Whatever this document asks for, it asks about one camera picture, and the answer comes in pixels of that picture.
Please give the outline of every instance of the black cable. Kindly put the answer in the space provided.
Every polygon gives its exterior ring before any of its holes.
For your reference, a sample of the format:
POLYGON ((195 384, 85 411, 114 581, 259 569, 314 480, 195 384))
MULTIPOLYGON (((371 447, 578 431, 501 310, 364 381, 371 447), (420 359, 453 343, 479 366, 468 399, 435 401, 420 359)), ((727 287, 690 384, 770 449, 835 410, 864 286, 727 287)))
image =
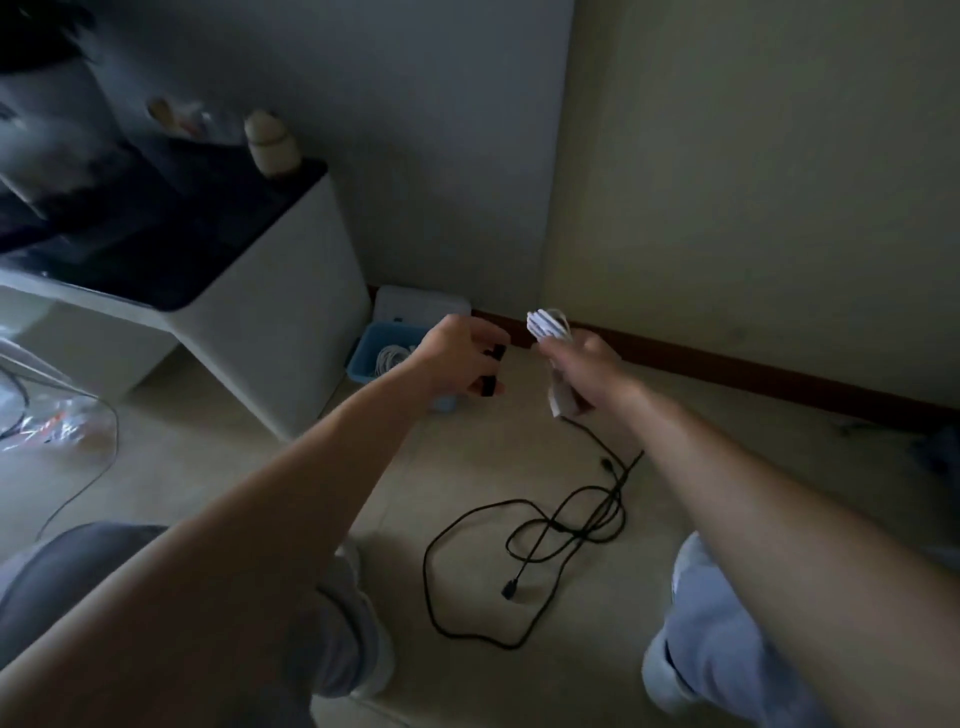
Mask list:
POLYGON ((613 452, 607 445, 597 437, 589 427, 576 423, 573 420, 569 420, 566 417, 561 417, 561 420, 566 422, 568 425, 573 425, 577 429, 584 431, 590 438, 599 445, 609 457, 601 459, 600 463, 603 466, 604 470, 610 473, 613 476, 613 487, 604 488, 599 485, 586 485, 582 488, 577 488, 575 491, 570 493, 559 506, 554 510, 552 516, 547 516, 542 509, 532 500, 527 498, 510 498, 509 500, 501 500, 497 503, 490 503, 488 505, 481 505, 477 508, 473 508, 467 511, 463 516, 458 518, 456 521, 447 526, 443 531, 437 534, 436 538, 430 542, 427 546, 426 551, 423 553, 423 597, 426 601, 426 611, 427 615, 430 617, 430 623, 433 624, 433 628, 437 630, 441 635, 447 637, 451 640, 479 640, 480 642, 485 642, 492 644, 495 647, 500 649, 520 649, 523 647, 527 640, 530 638, 530 635, 533 634, 534 628, 537 626, 537 623, 540 621, 540 618, 544 615, 546 610, 549 608, 550 603, 553 601, 554 597, 557 595, 557 590, 560 588, 560 580, 564 575, 564 569, 566 569, 567 563, 570 559, 573 558, 574 554, 580 550, 580 548, 587 542, 591 544, 608 544, 613 541, 617 536, 619 536, 623 529, 627 526, 627 509, 623 505, 623 500, 621 493, 623 491, 623 486, 627 482, 627 478, 630 477, 631 471, 634 469, 636 464, 640 461, 640 458, 643 457, 643 450, 640 451, 640 454, 634 458, 633 462, 630 465, 626 465, 616 453, 613 452), (617 474, 616 467, 619 468, 620 473, 617 474), (558 521, 558 517, 563 512, 567 504, 572 501, 575 497, 579 496, 581 493, 587 493, 590 491, 599 491, 601 493, 607 494, 606 497, 593 509, 593 512, 589 515, 584 524, 579 527, 573 527, 561 523, 558 521), (468 519, 470 516, 473 516, 477 513, 483 511, 488 511, 492 508, 504 508, 511 505, 526 505, 530 508, 533 508, 539 514, 538 518, 530 519, 521 523, 514 531, 507 537, 507 542, 504 544, 504 547, 507 549, 507 553, 511 557, 517 559, 520 564, 520 569, 516 573, 516 576, 507 582, 507 585, 503 588, 503 596, 506 599, 512 599, 516 593, 516 586, 520 576, 523 574, 524 570, 527 568, 528 564, 543 564, 547 561, 550 561, 553 558, 556 558, 561 553, 563 553, 569 546, 572 545, 570 551, 566 554, 562 562, 560 563, 560 568, 557 570, 557 576, 553 582, 553 588, 550 590, 550 594, 547 595, 547 598, 541 604, 540 608, 537 610, 537 613, 534 614, 534 617, 530 620, 530 624, 527 625, 526 630, 520 636, 520 638, 513 643, 505 643, 498 640, 495 637, 490 637, 489 635, 481 635, 473 632, 452 632, 445 627, 442 627, 437 621, 437 616, 433 611, 433 601, 430 598, 430 580, 427 574, 427 562, 430 558, 430 551, 433 550, 434 546, 442 539, 447 533, 456 528, 461 522, 465 519, 468 519), (611 523, 616 522, 615 527, 612 531, 606 535, 599 535, 598 532, 605 529, 611 523), (513 540, 523 533, 527 528, 531 528, 536 525, 543 526, 540 535, 537 538, 537 542, 534 544, 533 548, 530 549, 529 553, 526 555, 520 555, 514 551, 512 543, 513 540), (540 547, 540 544, 543 542, 543 539, 546 537, 546 534, 549 531, 557 531, 558 533, 568 534, 569 538, 564 541, 564 543, 558 548, 551 551, 545 556, 535 556, 537 549, 540 547))

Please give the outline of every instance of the wall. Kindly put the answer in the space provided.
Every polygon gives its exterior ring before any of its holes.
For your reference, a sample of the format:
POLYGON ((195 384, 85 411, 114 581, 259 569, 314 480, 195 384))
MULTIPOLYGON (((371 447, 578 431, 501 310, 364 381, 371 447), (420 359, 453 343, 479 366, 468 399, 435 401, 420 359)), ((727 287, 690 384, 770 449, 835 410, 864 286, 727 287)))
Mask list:
POLYGON ((580 2, 543 301, 960 406, 956 3, 580 2))
POLYGON ((91 9, 128 128, 157 93, 273 109, 330 163, 368 282, 536 301, 573 0, 91 9))

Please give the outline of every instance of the baseboard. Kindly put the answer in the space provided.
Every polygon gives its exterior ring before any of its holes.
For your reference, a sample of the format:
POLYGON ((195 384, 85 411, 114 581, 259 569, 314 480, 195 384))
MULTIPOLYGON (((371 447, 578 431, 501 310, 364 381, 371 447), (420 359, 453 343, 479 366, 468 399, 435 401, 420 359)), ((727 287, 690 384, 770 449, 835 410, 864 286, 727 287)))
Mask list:
MULTIPOLYGON (((371 286, 371 296, 375 291, 375 287, 371 286)), ((529 349, 534 343, 534 337, 522 321, 485 311, 474 311, 473 315, 506 329, 516 346, 529 349)), ((668 344, 610 328, 580 323, 573 323, 573 326, 596 332, 624 360, 633 364, 691 376, 778 400, 793 401, 878 425, 931 432, 943 425, 960 422, 960 410, 939 404, 911 400, 908 397, 790 372, 723 354, 703 352, 679 344, 668 344)))

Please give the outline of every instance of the forearm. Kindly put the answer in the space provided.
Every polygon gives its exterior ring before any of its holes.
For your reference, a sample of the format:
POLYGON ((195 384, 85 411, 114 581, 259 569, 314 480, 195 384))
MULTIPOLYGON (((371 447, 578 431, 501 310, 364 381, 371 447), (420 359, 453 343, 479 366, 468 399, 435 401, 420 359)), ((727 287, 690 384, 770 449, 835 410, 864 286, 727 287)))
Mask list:
POLYGON ((146 722, 164 691, 177 724, 219 719, 275 677, 301 597, 429 401, 422 374, 397 369, 144 548, 0 673, 0 722, 146 722))
POLYGON ((748 611, 838 717, 955 720, 956 577, 639 383, 614 409, 748 611))

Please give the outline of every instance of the blue basket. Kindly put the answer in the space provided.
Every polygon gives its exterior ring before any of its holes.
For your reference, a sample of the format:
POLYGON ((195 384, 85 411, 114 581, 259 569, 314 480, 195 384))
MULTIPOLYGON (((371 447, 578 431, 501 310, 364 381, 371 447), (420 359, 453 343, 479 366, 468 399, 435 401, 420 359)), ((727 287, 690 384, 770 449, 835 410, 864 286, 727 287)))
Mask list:
MULTIPOLYGON (((384 347, 398 344, 409 349, 419 344, 429 330, 427 327, 397 324, 392 321, 368 324, 363 336, 360 337, 360 343, 357 344, 357 348, 350 358, 349 364, 347 364, 347 376, 360 384, 372 382, 376 379, 374 373, 376 356, 384 347)), ((456 395, 433 400, 433 408, 437 412, 452 412, 456 406, 456 395)))

